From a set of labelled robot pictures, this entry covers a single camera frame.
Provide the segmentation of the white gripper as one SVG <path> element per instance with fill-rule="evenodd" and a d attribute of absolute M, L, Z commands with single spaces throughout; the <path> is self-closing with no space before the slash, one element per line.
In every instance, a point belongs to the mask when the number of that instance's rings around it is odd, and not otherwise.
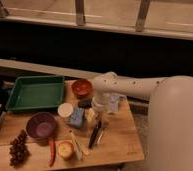
<path fill-rule="evenodd" d="M 110 94 L 109 93 L 94 93 L 92 98 L 92 108 L 97 112 L 105 112 L 109 109 Z M 96 113 L 90 108 L 85 112 L 85 118 L 88 123 L 91 123 L 95 117 Z"/>

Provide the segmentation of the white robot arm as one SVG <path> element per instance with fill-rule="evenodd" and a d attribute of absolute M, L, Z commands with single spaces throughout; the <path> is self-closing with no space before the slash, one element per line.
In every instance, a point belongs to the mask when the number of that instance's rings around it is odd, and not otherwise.
<path fill-rule="evenodd" d="M 100 113 L 113 93 L 149 102 L 149 171 L 193 171 L 193 77 L 121 79 L 108 72 L 91 83 L 92 106 Z"/>

